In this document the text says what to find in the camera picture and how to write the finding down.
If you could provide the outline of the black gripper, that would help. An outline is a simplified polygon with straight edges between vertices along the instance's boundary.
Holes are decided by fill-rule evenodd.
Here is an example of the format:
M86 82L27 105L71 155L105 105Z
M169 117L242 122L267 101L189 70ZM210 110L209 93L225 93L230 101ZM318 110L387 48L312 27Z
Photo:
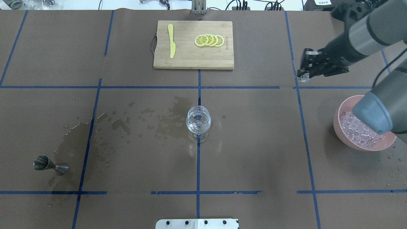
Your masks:
M305 73L309 73L310 78L347 73L349 66L364 58L366 55L361 54L351 45L349 35L339 35L324 48L304 49L298 69L298 78Z

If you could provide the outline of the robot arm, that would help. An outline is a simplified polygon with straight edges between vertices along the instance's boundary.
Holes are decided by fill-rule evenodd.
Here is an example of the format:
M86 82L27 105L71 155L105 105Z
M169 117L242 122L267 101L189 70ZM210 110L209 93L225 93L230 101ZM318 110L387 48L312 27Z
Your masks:
M344 29L320 49L305 48L296 76L309 80L315 76L347 74L355 64L360 72L371 74L370 91L353 107L353 114L379 134L406 134L406 48L394 61L372 63L386 48L406 43L406 1L385 0L375 6L362 1L341 4L331 16L343 22Z

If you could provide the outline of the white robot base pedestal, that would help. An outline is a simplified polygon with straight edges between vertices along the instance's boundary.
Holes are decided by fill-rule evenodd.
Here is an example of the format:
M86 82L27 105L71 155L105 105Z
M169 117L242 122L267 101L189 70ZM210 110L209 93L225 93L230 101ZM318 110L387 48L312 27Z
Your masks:
M161 219L156 229L239 229L238 219Z

